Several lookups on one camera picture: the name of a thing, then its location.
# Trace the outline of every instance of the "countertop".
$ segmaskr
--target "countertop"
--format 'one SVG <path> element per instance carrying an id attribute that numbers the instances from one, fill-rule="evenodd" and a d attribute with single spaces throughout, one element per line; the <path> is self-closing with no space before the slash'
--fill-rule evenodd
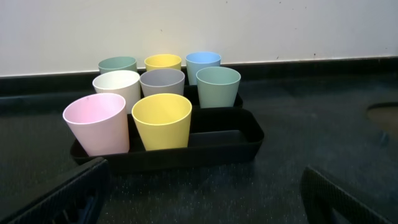
<path id="1" fill-rule="evenodd" d="M 114 176 L 98 223 L 307 223 L 309 164 L 398 208 L 398 141 L 366 118 L 398 100 L 394 74 L 242 82 L 239 94 L 266 134 L 252 162 Z M 60 109 L 1 110 L 0 198 L 76 167 Z"/>

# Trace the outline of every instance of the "cup rim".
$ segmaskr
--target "cup rim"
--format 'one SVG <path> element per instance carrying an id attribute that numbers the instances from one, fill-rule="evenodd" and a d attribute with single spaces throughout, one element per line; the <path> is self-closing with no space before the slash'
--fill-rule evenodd
<path id="1" fill-rule="evenodd" d="M 131 59 L 134 59 L 134 62 L 133 62 L 133 63 L 130 63 L 129 65 L 122 66 L 122 67 L 119 67 L 119 68 L 104 68 L 104 67 L 102 67 L 102 66 L 100 65 L 101 63 L 103 63 L 103 62 L 105 62 L 105 61 L 107 61 L 107 60 L 116 59 L 116 58 L 131 58 Z M 100 62 L 98 63 L 98 68 L 104 69 L 104 70 L 122 70 L 122 69 L 127 68 L 127 67 L 130 67 L 131 65 L 134 65 L 134 64 L 136 64 L 136 63 L 137 63 L 137 59 L 135 59 L 134 57 L 130 57 L 130 56 L 117 56 L 117 57 L 111 57 L 111 58 L 107 58 L 107 59 L 104 59 L 104 60 L 100 61 Z"/>
<path id="2" fill-rule="evenodd" d="M 72 105 L 74 105 L 74 104 L 77 103 L 78 101 L 84 100 L 86 97 L 95 96 L 95 95 L 114 95 L 114 96 L 116 96 L 116 97 L 122 98 L 122 100 L 123 100 L 123 106 L 121 107 L 120 110 L 118 110 L 117 113 L 113 114 L 112 116 L 110 116 L 110 117 L 108 117 L 108 118 L 104 118 L 104 119 L 99 120 L 99 121 L 94 121 L 94 122 L 89 122 L 89 123 L 76 123 L 76 122 L 73 122 L 73 121 L 68 120 L 68 119 L 65 117 L 65 113 L 66 113 L 66 111 L 69 109 L 69 107 L 71 107 Z M 64 111 L 63 111 L 63 113 L 62 113 L 62 117 L 63 117 L 63 120 L 64 120 L 64 121 L 66 121 L 67 123 L 70 123 L 70 124 L 75 124 L 75 125 L 96 124 L 96 123 L 100 123 L 100 122 L 106 121 L 106 120 L 108 120 L 108 119 L 111 119 L 111 118 L 113 118 L 114 116 L 116 116 L 117 114 L 119 114 L 120 112 L 125 111 L 125 110 L 126 110 L 126 109 L 124 109 L 125 107 L 126 107 L 126 100 L 124 99 L 123 96 L 121 96 L 121 95 L 119 95 L 119 94 L 115 94 L 115 93 L 95 93 L 95 94 L 91 94 L 91 95 L 88 95 L 88 96 L 84 96 L 84 97 L 79 98 L 79 99 L 73 101 L 72 103 L 70 103 L 70 104 L 64 109 Z"/>
<path id="3" fill-rule="evenodd" d="M 202 79 L 200 79 L 200 78 L 198 77 L 198 74 L 199 74 L 200 71 L 206 70 L 206 69 L 214 69 L 214 68 L 215 68 L 215 69 L 227 69 L 227 70 L 232 70 L 233 72 L 235 72 L 235 73 L 237 73 L 237 74 L 239 75 L 239 78 L 238 78 L 235 82 L 217 84 L 217 83 L 206 82 L 206 81 L 204 81 L 204 80 L 202 80 Z M 218 66 L 217 66 L 217 67 L 214 66 L 214 67 L 203 68 L 203 69 L 201 69 L 201 70 L 199 70 L 199 71 L 197 72 L 196 77 L 197 77 L 197 80 L 200 80 L 201 82 L 204 82 L 204 83 L 207 83 L 207 84 L 210 84 L 210 85 L 219 85 L 219 86 L 235 84 L 235 83 L 239 82 L 239 81 L 241 80 L 241 78 L 242 78 L 241 74 L 240 74 L 238 71 L 236 71 L 235 69 L 226 68 L 226 67 L 218 67 Z"/>
<path id="4" fill-rule="evenodd" d="M 143 122 L 143 121 L 137 119 L 137 118 L 134 116 L 134 108 L 135 108 L 141 101 L 143 101 L 143 100 L 145 100 L 145 99 L 148 99 L 148 98 L 151 98 L 151 97 L 156 97 L 156 96 L 159 96 L 159 95 L 173 95 L 173 96 L 177 96 L 177 97 L 179 97 L 179 98 L 183 98 L 183 99 L 184 99 L 185 101 L 187 101 L 187 102 L 189 103 L 189 105 L 190 105 L 190 108 L 189 108 L 188 113 L 187 113 L 185 116 L 183 116 L 182 118 L 180 118 L 180 119 L 178 119 L 178 120 L 176 120 L 176 121 L 169 122 L 169 123 L 164 123 L 164 124 L 150 124 L 150 123 L 147 123 L 147 122 Z M 189 116 L 189 115 L 191 114 L 191 112 L 192 112 L 192 103 L 191 103 L 191 101 L 189 101 L 189 100 L 188 100 L 186 97 L 184 97 L 184 96 L 181 96 L 181 95 L 178 95 L 178 94 L 174 94 L 174 93 L 159 93 L 159 94 L 154 94 L 154 95 L 151 95 L 151 96 L 144 97 L 144 98 L 142 98 L 141 100 L 139 100 L 139 101 L 132 107 L 132 109 L 131 109 L 131 115 L 132 115 L 132 117 L 134 118 L 135 121 L 138 121 L 138 122 L 140 122 L 141 124 L 145 124 L 145 125 L 149 125 L 149 126 L 165 126 L 165 125 L 175 124 L 175 123 L 180 122 L 180 121 L 182 121 L 183 119 L 185 119 L 187 116 Z"/>
<path id="5" fill-rule="evenodd" d="M 119 87 L 119 88 L 102 88 L 102 87 L 99 87 L 98 85 L 95 85 L 95 81 L 97 79 L 99 79 L 99 78 L 103 78 L 103 77 L 105 77 L 107 75 L 113 75 L 115 73 L 122 73 L 122 72 L 123 73 L 125 73 L 125 72 L 133 73 L 134 74 L 134 80 L 132 80 L 132 82 L 126 83 L 126 86 L 123 85 L 122 87 Z M 129 87 L 131 85 L 134 85 L 135 83 L 137 83 L 139 81 L 139 79 L 140 79 L 140 76 L 139 76 L 139 74 L 137 72 L 130 71 L 130 70 L 117 70 L 117 71 L 106 72 L 104 74 L 98 75 L 97 77 L 95 77 L 95 79 L 93 80 L 92 84 L 93 84 L 93 87 L 98 88 L 100 90 L 121 90 L 123 88 L 126 88 L 126 87 Z"/>
<path id="6" fill-rule="evenodd" d="M 149 57 L 145 58 L 145 60 L 144 60 L 145 65 L 148 65 L 148 66 L 151 66 L 151 67 L 154 67 L 154 68 L 164 68 L 165 66 L 151 65 L 151 64 L 147 63 L 148 59 L 154 58 L 154 57 L 159 57 L 159 56 L 173 56 L 173 57 L 177 57 L 179 59 L 179 62 L 177 62 L 175 64 L 170 64 L 170 65 L 168 65 L 166 67 L 171 67 L 171 66 L 174 66 L 174 65 L 178 65 L 178 64 L 180 64 L 182 62 L 181 57 L 178 56 L 178 55 L 174 55 L 174 54 L 157 54 L 157 55 L 152 55 L 152 56 L 149 56 Z"/>
<path id="7" fill-rule="evenodd" d="M 150 73 L 150 72 L 156 72 L 156 71 L 159 71 L 159 70 L 175 70 L 175 71 L 178 71 L 180 74 L 182 74 L 182 79 L 179 80 L 178 82 L 175 82 L 175 83 L 172 83 L 172 84 L 169 84 L 169 85 L 162 85 L 162 86 L 148 85 L 148 84 L 145 84 L 145 83 L 143 83 L 143 82 L 141 81 L 141 78 L 142 78 L 145 74 Z M 181 70 L 177 70 L 177 69 L 174 69 L 174 68 L 161 68 L 161 69 L 157 69 L 157 70 L 151 70 L 151 71 L 144 72 L 144 73 L 139 77 L 139 82 L 140 82 L 141 84 L 145 85 L 145 86 L 148 86 L 148 87 L 161 88 L 161 87 L 169 87 L 169 86 L 178 84 L 178 83 L 180 83 L 180 82 L 183 82 L 184 79 L 185 79 L 185 74 L 184 74 Z"/>
<path id="8" fill-rule="evenodd" d="M 207 53 L 207 54 L 210 53 L 210 54 L 213 54 L 213 55 L 217 55 L 217 56 L 219 57 L 219 59 L 218 59 L 218 60 L 214 60 L 214 61 L 210 61 L 210 62 L 194 62 L 194 61 L 192 61 L 192 60 L 188 60 L 188 56 L 189 56 L 189 55 L 193 55 L 193 54 L 202 54 L 202 53 Z M 215 53 L 215 52 L 207 52 L 207 51 L 194 52 L 194 53 L 190 53 L 190 54 L 188 54 L 187 56 L 185 56 L 185 60 L 186 60 L 187 62 L 196 63 L 196 64 L 215 63 L 215 62 L 218 62 L 218 61 L 221 60 L 221 55 L 218 54 L 218 53 Z"/>

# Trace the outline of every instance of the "black baseboard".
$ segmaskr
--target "black baseboard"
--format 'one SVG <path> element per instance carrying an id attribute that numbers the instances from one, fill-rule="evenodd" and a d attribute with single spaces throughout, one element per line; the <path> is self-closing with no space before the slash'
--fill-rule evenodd
<path id="1" fill-rule="evenodd" d="M 242 81 L 270 78 L 342 77 L 347 75 L 395 73 L 398 70 L 398 57 L 234 64 L 223 66 L 237 70 L 242 75 Z M 89 72 L 28 77 L 4 77 L 0 78 L 0 97 L 88 91 L 93 89 L 91 83 L 99 74 L 99 72 Z"/>

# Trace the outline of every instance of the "yellow cup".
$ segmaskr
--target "yellow cup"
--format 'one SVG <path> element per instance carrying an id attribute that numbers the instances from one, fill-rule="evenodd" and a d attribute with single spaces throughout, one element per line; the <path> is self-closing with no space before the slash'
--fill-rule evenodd
<path id="1" fill-rule="evenodd" d="M 132 107 L 132 117 L 145 149 L 173 149 L 188 146 L 192 104 L 171 93 L 147 96 Z"/>
<path id="2" fill-rule="evenodd" d="M 145 67 L 148 72 L 161 68 L 181 70 L 181 58 L 171 54 L 153 55 L 145 59 Z"/>

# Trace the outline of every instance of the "pink cup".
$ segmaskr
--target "pink cup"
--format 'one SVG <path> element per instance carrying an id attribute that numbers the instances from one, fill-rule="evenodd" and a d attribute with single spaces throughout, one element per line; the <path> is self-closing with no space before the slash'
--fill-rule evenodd
<path id="1" fill-rule="evenodd" d="M 63 111 L 81 146 L 89 156 L 128 152 L 126 100 L 114 93 L 85 96 Z"/>

